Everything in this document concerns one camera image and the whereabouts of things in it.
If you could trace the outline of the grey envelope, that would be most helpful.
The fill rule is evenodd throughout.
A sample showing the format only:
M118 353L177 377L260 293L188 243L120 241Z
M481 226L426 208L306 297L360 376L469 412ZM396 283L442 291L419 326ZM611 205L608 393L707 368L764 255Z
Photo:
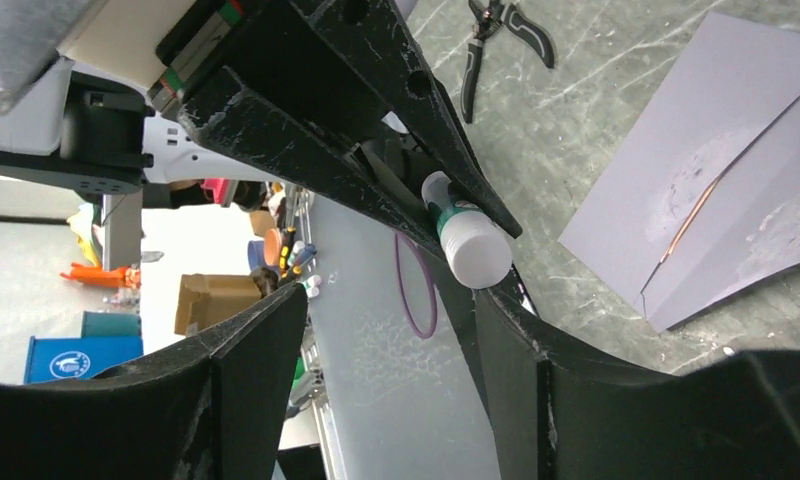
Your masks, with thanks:
M561 244L656 330L800 263L800 33L712 12Z

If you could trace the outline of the green white glue stick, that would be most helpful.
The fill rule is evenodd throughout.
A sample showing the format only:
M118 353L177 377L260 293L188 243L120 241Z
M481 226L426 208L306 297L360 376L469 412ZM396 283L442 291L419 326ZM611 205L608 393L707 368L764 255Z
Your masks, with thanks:
M426 177L421 196L456 280L475 290L500 283L513 264L510 245L500 228L442 171Z

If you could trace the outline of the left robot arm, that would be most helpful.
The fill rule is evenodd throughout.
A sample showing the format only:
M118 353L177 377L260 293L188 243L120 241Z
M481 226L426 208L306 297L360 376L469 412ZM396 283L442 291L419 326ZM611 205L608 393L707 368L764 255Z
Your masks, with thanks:
M79 192L147 182L155 114L440 255L412 184L362 159L394 113L506 233L519 222L393 1L0 1L0 175Z

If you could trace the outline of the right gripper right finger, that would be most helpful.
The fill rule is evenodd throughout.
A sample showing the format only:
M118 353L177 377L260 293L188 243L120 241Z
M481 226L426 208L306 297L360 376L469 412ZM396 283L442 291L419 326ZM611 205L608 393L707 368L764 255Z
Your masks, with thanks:
M742 351L674 376L499 291L475 302L503 478L800 479L800 351Z

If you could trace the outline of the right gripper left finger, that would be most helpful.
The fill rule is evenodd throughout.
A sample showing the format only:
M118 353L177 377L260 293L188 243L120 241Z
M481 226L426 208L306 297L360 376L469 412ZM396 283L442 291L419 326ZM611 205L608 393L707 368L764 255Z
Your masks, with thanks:
M307 320L289 284L91 379L0 384L0 479L268 479Z

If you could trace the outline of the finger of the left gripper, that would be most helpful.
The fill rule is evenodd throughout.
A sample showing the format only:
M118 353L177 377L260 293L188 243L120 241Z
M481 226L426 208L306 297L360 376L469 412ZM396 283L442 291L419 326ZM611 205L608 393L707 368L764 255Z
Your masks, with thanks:
M230 68L188 96L177 120L200 146L320 194L397 230L444 258L423 203L368 149L333 146Z
M246 1L242 79L341 153L396 114L438 169L513 238L523 232L393 1Z

